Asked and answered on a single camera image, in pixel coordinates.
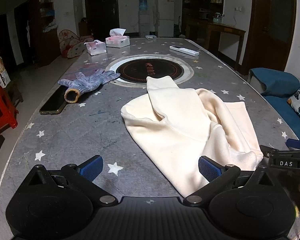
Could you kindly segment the pink tissue box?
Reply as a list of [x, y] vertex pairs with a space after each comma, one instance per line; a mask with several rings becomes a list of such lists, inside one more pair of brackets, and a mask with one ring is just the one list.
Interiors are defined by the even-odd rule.
[[109, 37], [106, 38], [106, 46], [110, 48], [123, 48], [130, 45], [129, 36], [125, 36], [125, 29], [115, 28], [109, 32]]

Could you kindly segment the water dispenser with blue bottle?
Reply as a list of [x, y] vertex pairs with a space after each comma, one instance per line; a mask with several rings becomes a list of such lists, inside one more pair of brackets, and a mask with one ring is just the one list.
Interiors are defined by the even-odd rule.
[[139, 0], [139, 11], [138, 11], [138, 26], [140, 37], [149, 35], [150, 32], [150, 11], [148, 10], [147, 0]]

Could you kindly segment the round induction hotpot cooker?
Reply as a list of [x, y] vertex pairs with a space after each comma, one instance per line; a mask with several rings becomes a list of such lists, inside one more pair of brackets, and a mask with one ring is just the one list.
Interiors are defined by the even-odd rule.
[[170, 76], [176, 84], [181, 84], [194, 75], [194, 70], [184, 60], [161, 54], [121, 57], [110, 63], [106, 70], [120, 74], [113, 84], [128, 88], [146, 88], [147, 77]]

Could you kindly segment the blue sofa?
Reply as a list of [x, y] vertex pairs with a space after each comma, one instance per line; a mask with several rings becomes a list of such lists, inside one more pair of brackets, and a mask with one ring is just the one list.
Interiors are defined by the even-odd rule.
[[287, 103], [287, 100], [300, 87], [300, 80], [287, 72], [254, 68], [249, 70], [248, 82], [270, 103], [300, 139], [300, 118]]

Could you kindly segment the dark wooden shelf cabinet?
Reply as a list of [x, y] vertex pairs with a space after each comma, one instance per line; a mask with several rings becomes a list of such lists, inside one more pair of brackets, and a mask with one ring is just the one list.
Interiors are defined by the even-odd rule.
[[47, 66], [59, 57], [53, 0], [25, 0], [14, 9], [14, 20], [27, 69]]

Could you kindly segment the white remote control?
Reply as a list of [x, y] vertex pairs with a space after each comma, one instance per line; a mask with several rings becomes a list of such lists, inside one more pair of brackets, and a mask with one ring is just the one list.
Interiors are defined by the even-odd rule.
[[193, 57], [199, 56], [198, 51], [190, 50], [190, 49], [187, 49], [184, 47], [170, 46], [170, 50], [177, 51], [177, 52], [180, 52], [180, 53], [183, 53], [183, 54], [186, 54], [189, 56], [193, 56]]

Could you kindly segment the black smartphone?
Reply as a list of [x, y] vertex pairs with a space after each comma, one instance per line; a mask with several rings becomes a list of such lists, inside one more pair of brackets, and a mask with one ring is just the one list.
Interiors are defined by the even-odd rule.
[[67, 90], [65, 86], [59, 86], [56, 91], [48, 98], [46, 103], [40, 108], [41, 115], [56, 115], [62, 112], [67, 105], [64, 94]]

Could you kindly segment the white refrigerator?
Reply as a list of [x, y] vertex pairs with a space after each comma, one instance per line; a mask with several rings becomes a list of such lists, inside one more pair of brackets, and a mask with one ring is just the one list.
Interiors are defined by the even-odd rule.
[[154, 27], [158, 37], [173, 37], [175, 0], [155, 0]]

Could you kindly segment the red plastic stool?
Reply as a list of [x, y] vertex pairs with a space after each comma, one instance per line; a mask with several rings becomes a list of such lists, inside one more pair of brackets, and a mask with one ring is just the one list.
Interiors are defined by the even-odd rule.
[[16, 120], [18, 110], [11, 103], [8, 94], [0, 86], [0, 131], [7, 125], [16, 128], [18, 122]]

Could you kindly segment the cream sweatshirt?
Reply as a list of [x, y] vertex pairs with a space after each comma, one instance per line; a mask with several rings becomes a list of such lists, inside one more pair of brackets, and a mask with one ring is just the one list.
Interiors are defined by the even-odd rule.
[[198, 169], [205, 155], [221, 165], [253, 171], [263, 159], [245, 103], [224, 102], [206, 89], [179, 88], [171, 77], [147, 78], [147, 93], [121, 108], [137, 145], [186, 197], [208, 181]]

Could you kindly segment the blue knit work glove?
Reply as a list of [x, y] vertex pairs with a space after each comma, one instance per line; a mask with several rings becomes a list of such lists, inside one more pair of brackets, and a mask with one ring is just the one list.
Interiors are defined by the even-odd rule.
[[67, 87], [64, 94], [65, 101], [76, 103], [83, 94], [94, 91], [101, 85], [105, 85], [119, 77], [120, 73], [100, 68], [89, 76], [85, 76], [82, 72], [77, 72], [74, 80], [60, 79], [58, 84]]

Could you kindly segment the small teal packet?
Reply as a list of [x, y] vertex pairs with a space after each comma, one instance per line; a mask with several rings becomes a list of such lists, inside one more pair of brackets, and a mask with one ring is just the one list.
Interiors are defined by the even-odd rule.
[[154, 39], [156, 39], [157, 37], [156, 37], [155, 35], [146, 35], [145, 38], [146, 38], [147, 40], [154, 40]]

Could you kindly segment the dark wooden side table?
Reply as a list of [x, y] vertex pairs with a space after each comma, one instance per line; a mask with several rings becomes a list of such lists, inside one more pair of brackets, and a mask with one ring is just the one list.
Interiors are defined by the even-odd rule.
[[234, 69], [239, 70], [245, 30], [222, 23], [208, 23], [206, 26], [206, 37], [204, 48], [211, 53], [220, 53], [219, 49], [224, 49], [226, 45], [238, 42], [236, 58], [234, 59]]

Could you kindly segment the small pink tissue pack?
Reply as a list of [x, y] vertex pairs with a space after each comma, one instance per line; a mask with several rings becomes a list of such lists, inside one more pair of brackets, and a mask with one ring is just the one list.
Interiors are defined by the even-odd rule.
[[107, 46], [105, 42], [94, 40], [92, 42], [85, 42], [84, 45], [87, 48], [88, 53], [91, 56], [104, 54], [107, 52]]

